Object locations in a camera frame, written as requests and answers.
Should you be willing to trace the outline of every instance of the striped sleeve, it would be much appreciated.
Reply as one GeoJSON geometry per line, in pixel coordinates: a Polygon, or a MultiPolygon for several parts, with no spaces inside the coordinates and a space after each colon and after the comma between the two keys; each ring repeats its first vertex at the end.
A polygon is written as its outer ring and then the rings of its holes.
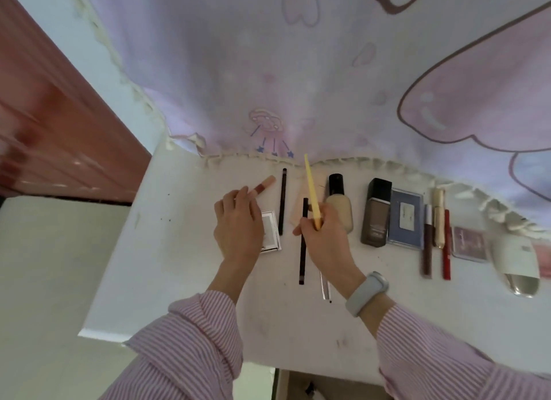
{"type": "Polygon", "coordinates": [[[397,399],[551,399],[551,382],[494,363],[401,306],[377,331],[380,371],[397,399]]]}
{"type": "Polygon", "coordinates": [[[172,303],[126,345],[138,356],[101,400],[232,398],[243,345],[226,294],[207,291],[172,303]]]}

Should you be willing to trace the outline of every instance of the pink striped shirt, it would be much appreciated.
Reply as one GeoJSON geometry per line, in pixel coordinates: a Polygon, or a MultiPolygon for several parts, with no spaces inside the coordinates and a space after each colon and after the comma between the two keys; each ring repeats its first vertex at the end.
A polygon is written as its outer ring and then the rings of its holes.
{"type": "MultiPolygon", "coordinates": [[[[176,301],[127,342],[138,356],[101,400],[228,400],[243,362],[235,305],[222,292],[176,301]]],[[[377,333],[396,399],[551,399],[551,382],[494,363],[400,306],[377,333]]]]}

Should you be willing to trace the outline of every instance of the yellow pencil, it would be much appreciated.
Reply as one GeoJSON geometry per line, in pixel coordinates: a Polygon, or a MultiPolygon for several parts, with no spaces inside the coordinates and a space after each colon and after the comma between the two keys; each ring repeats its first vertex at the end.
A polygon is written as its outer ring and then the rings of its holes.
{"type": "Polygon", "coordinates": [[[304,164],[306,166],[306,177],[308,178],[308,190],[310,191],[310,204],[312,205],[313,225],[316,230],[321,229],[320,205],[317,202],[316,186],[313,183],[312,172],[308,162],[308,154],[304,155],[304,164]]]}

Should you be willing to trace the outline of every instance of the smartwatch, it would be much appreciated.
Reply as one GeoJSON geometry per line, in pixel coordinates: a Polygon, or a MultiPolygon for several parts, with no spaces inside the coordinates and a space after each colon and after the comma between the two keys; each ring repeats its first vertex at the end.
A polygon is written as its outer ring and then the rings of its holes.
{"type": "Polygon", "coordinates": [[[371,299],[381,292],[389,290],[389,282],[378,272],[373,271],[365,281],[352,293],[346,302],[346,309],[349,313],[357,317],[364,306],[371,299]]]}

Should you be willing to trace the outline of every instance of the tabletop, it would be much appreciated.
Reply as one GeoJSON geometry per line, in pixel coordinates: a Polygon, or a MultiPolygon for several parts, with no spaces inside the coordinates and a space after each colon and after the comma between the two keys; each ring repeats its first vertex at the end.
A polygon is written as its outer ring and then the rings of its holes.
{"type": "MultiPolygon", "coordinates": [[[[254,187],[270,174],[277,182],[258,197],[263,210],[279,211],[282,169],[287,167],[286,222],[282,250],[262,254],[237,306],[245,361],[349,380],[381,383],[376,344],[359,319],[322,299],[319,272],[307,257],[299,285],[300,239],[288,217],[305,169],[248,156],[206,164],[182,148],[161,144],[151,161],[90,308],[81,336],[123,342],[165,314],[169,303],[203,292],[222,261],[213,238],[213,204],[243,185],[254,187]]],[[[496,362],[551,373],[551,285],[542,281],[533,299],[508,291],[491,263],[452,258],[451,281],[441,277],[441,251],[433,251],[432,279],[419,273],[420,251],[360,243],[368,183],[374,177],[430,201],[429,181],[412,181],[402,171],[376,171],[370,163],[314,165],[344,176],[352,203],[349,242],[360,269],[376,270],[390,282],[389,295],[484,351],[496,362]]],[[[475,200],[446,195],[451,223],[502,233],[478,211],[475,200]]]]}

